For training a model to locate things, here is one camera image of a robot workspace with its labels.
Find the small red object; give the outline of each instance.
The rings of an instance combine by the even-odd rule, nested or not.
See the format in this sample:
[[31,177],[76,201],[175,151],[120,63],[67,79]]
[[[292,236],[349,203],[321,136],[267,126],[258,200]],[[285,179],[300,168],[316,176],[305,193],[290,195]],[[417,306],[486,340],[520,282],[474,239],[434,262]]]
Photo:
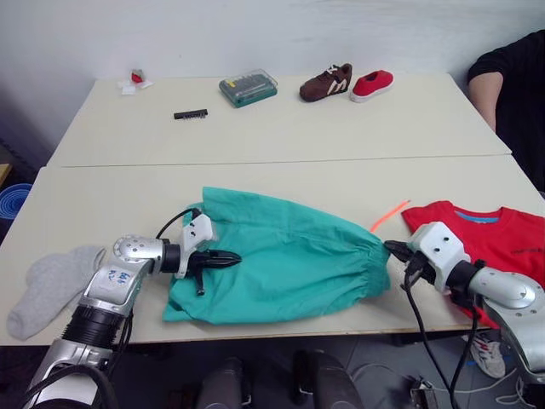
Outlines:
[[143,83],[144,82],[144,78],[142,78],[140,75],[136,74],[136,73],[131,73],[130,74],[130,79],[132,80],[133,83],[135,84],[139,84],[139,83]]
[[393,74],[388,71],[374,71],[358,79],[350,93],[350,99],[354,102],[363,102],[373,95],[389,89],[393,84]]

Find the green cloth bag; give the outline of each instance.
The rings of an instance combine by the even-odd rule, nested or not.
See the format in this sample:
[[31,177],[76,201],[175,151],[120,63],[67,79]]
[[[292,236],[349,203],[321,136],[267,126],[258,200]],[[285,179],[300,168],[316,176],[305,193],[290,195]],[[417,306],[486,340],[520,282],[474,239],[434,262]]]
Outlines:
[[339,217],[287,200],[213,187],[197,204],[215,224],[211,249],[241,263],[173,279],[165,321],[265,323],[334,313],[389,288],[389,253],[380,239]]

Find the green plastic case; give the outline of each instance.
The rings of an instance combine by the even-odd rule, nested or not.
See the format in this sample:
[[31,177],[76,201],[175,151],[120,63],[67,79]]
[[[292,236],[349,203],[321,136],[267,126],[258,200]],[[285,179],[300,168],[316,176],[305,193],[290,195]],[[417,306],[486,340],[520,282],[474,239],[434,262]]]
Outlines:
[[220,82],[221,92],[236,108],[276,95],[276,87],[277,82],[263,70],[254,70]]

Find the human arm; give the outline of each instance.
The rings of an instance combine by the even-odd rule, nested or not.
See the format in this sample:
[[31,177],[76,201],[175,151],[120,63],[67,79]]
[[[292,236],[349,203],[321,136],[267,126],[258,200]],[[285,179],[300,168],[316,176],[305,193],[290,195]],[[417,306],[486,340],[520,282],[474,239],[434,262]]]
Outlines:
[[469,81],[469,100],[486,123],[496,132],[496,104],[503,85],[503,75],[486,72]]

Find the white shoe sole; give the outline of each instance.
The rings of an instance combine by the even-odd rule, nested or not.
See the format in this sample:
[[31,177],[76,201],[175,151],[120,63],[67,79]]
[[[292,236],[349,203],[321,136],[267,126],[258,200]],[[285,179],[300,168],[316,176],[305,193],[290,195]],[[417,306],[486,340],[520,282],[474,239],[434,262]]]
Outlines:
[[357,102],[357,103],[365,102],[365,101],[369,100],[370,98],[372,98],[373,96],[382,94],[383,92],[386,92],[389,89],[391,89],[392,85],[393,85],[393,82],[394,81],[392,81],[392,83],[389,84],[387,87],[380,88],[380,89],[376,90],[375,92],[373,92],[372,94],[369,94],[369,95],[355,95],[354,90],[352,89],[352,91],[350,91],[350,100],[353,101],[353,102]]

